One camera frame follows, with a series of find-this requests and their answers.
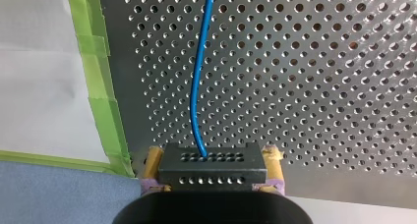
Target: black round object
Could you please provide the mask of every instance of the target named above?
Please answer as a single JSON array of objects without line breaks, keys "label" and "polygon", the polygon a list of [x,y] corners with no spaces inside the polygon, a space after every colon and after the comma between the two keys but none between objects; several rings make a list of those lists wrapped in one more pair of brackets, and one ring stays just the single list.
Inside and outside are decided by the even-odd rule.
[{"label": "black round object", "polygon": [[234,223],[312,224],[284,196],[270,193],[154,193],[126,206],[113,224]]}]

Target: metal panel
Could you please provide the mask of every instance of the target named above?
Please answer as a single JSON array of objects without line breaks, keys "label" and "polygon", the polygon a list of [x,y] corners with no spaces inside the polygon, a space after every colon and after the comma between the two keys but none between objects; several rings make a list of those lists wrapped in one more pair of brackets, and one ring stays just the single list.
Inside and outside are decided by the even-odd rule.
[{"label": "metal panel", "polygon": [[[134,166],[193,144],[205,0],[102,0]],[[416,0],[215,0],[200,86],[208,151],[275,143],[291,196],[417,208]]]},{"label": "metal panel", "polygon": [[212,148],[208,158],[200,157],[195,147],[169,143],[160,161],[158,181],[173,191],[251,191],[266,178],[267,168],[257,143]]}]

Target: blue wire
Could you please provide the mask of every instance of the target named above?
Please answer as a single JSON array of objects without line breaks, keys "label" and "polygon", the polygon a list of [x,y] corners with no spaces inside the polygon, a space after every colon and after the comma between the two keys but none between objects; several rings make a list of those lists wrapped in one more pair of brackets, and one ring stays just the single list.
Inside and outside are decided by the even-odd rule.
[{"label": "blue wire", "polygon": [[196,140],[197,148],[199,149],[202,157],[207,157],[208,152],[206,151],[205,143],[203,142],[202,135],[200,134],[199,119],[197,117],[197,99],[199,98],[200,75],[202,71],[203,59],[205,57],[205,42],[209,32],[212,2],[213,0],[206,0],[202,28],[200,29],[199,45],[197,47],[196,63],[194,65],[193,83],[191,85],[190,97],[191,127],[194,139]]}]

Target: blue-gray floor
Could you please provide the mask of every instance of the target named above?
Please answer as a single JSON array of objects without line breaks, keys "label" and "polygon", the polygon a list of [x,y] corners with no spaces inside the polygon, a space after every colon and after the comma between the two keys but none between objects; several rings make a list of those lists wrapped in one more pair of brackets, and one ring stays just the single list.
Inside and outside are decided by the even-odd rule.
[{"label": "blue-gray floor", "polygon": [[138,180],[0,162],[0,223],[111,223],[139,197]]}]

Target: green tape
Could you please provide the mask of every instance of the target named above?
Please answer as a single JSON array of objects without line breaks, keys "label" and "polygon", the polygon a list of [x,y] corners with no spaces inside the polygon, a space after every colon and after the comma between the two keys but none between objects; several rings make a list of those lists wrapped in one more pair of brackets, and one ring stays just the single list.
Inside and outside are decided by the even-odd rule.
[{"label": "green tape", "polygon": [[118,174],[118,168],[112,167],[112,165],[108,163],[85,161],[81,159],[72,159],[64,157],[54,157],[48,155],[0,151],[0,160]]},{"label": "green tape", "polygon": [[110,160],[112,170],[119,175],[134,177],[119,107],[113,91],[107,59],[110,51],[100,0],[69,0],[69,2],[83,59],[89,90],[89,105],[101,144]]}]

